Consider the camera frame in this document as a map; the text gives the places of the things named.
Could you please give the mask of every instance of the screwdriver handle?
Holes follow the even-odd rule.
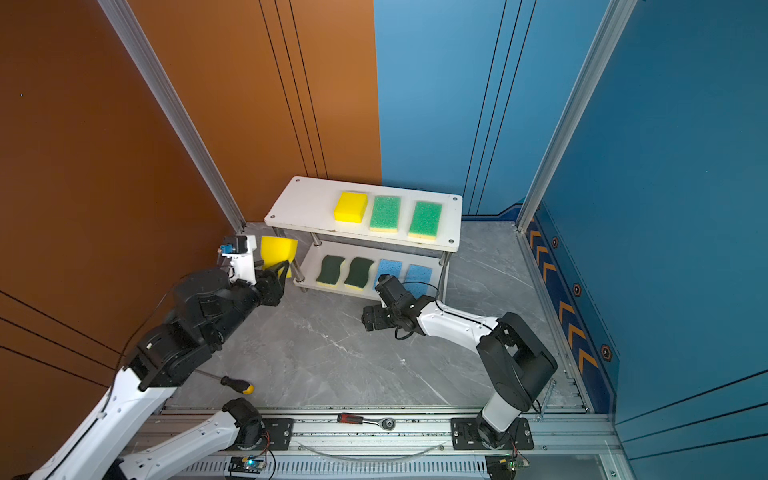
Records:
[[[223,376],[221,377],[221,385],[228,386],[235,392],[243,393],[244,395],[253,393],[253,385],[245,380],[231,379],[228,376]]]
[[[351,413],[340,413],[339,416],[336,417],[336,420],[339,423],[356,423],[357,425],[362,425],[362,417],[360,415],[352,415]]]

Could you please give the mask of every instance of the ratchet wrench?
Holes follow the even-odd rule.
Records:
[[[357,425],[362,425],[363,423],[370,423],[371,425],[378,425],[382,428],[382,430],[393,430],[395,428],[395,419],[391,419],[389,417],[385,419],[380,420],[371,420],[371,419],[364,419],[360,415],[352,415],[351,413],[340,413],[339,416],[336,417],[336,420],[339,423],[356,423]]]

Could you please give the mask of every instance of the lower shelf board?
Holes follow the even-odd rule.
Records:
[[[323,258],[326,255],[336,255],[338,257],[344,257],[346,261],[341,266],[341,274],[339,275],[339,282],[336,286],[327,286],[321,283],[317,283],[315,280],[320,275],[320,268],[323,264]],[[369,271],[369,278],[366,287],[362,290],[352,288],[344,285],[344,280],[349,273],[349,264],[355,257],[367,258],[373,260],[373,265]],[[423,255],[413,255],[410,253],[392,252],[389,250],[381,250],[378,248],[360,247],[358,245],[349,245],[348,243],[337,243],[323,241],[323,244],[319,247],[312,246],[310,251],[301,263],[301,273],[304,274],[304,281],[298,283],[296,277],[293,278],[293,282],[297,286],[304,288],[311,288],[315,290],[325,290],[326,292],[341,293],[342,295],[359,296],[371,300],[379,300],[379,294],[373,289],[376,279],[376,272],[379,270],[379,261],[381,259],[394,260],[402,262],[402,269],[400,270],[399,279],[401,282],[406,280],[406,274],[408,268],[411,265],[426,266],[432,269],[432,278],[429,281],[435,287],[438,286],[440,281],[440,272],[442,267],[440,266],[440,259],[436,257],[424,257]],[[437,294],[435,289],[427,286],[427,295],[434,296]]]

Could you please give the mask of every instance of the blue wall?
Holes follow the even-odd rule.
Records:
[[[545,195],[621,358],[641,480],[768,434],[768,375],[738,381],[768,368],[766,25],[765,2],[638,2]],[[724,445],[735,465],[765,441]]]
[[[520,201],[607,4],[376,0],[382,182],[466,214]]]

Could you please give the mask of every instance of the robotic arm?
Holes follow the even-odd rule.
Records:
[[[165,480],[199,458],[237,443],[263,447],[261,415],[247,400],[228,402],[220,412],[142,453],[118,458],[144,421],[191,373],[221,350],[234,330],[259,305],[283,297],[288,262],[256,270],[256,237],[227,237],[220,248],[230,272],[201,270],[175,286],[176,306],[127,356],[112,387],[69,440],[33,480]]]
[[[477,316],[431,296],[416,299],[392,275],[381,275],[376,291],[384,306],[363,310],[366,330],[395,328],[398,339],[413,333],[439,336],[480,355],[495,392],[478,414],[478,434],[489,448],[501,448],[509,440],[512,422],[531,408],[558,368],[541,340],[516,313]],[[398,337],[400,329],[408,333]],[[513,346],[517,352],[511,355],[508,348]]]

